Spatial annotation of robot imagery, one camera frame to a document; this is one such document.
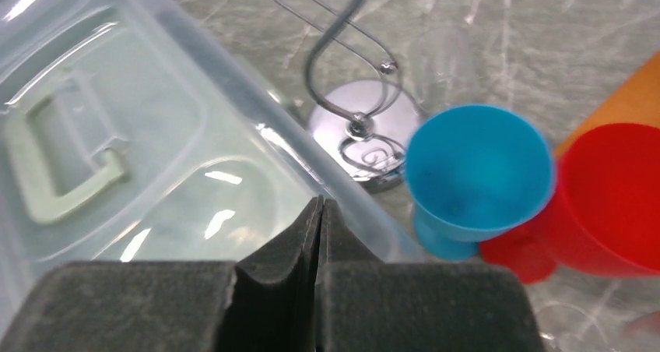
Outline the red plastic wine glass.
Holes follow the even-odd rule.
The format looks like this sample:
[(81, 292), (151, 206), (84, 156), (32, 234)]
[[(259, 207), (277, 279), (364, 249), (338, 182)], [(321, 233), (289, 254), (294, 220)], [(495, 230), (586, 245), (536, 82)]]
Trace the red plastic wine glass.
[(558, 265), (604, 277), (659, 275), (659, 130), (600, 125), (557, 161), (556, 191), (536, 217), (479, 244), (523, 283)]

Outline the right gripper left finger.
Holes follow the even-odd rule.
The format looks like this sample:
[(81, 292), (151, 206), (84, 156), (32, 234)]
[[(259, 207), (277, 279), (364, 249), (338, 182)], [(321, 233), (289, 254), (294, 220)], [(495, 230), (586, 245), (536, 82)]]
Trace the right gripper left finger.
[(238, 262), (70, 262), (33, 287), (3, 351), (292, 350), (313, 304), (324, 200)]

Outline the clear patterned wine glass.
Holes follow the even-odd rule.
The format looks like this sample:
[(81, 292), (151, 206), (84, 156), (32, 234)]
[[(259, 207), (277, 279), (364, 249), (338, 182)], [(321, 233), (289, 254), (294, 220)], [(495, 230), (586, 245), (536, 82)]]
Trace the clear patterned wine glass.
[(614, 351), (595, 316), (577, 305), (550, 301), (535, 310), (535, 318), (545, 351)]

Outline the clear plastic storage box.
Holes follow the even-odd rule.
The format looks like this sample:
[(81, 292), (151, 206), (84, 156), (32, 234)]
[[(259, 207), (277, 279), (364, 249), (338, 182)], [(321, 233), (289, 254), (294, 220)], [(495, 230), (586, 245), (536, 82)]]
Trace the clear plastic storage box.
[(173, 0), (1, 0), (1, 324), (74, 260), (240, 260), (316, 195), (419, 245)]

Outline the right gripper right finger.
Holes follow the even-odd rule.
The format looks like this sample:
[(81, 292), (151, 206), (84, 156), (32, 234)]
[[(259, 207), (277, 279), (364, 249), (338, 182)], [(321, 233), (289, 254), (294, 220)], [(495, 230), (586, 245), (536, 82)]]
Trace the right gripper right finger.
[(321, 215), (316, 285), (319, 351), (541, 351), (532, 306), (508, 269), (482, 263), (382, 262)]

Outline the blue plastic wine glass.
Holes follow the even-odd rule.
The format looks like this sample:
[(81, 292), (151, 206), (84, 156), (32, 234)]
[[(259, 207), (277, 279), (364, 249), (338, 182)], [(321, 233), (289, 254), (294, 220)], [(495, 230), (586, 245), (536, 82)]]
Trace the blue plastic wine glass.
[(418, 242), (446, 260), (537, 216), (556, 187), (544, 135), (521, 115), (489, 104), (435, 114), (412, 135), (405, 184)]

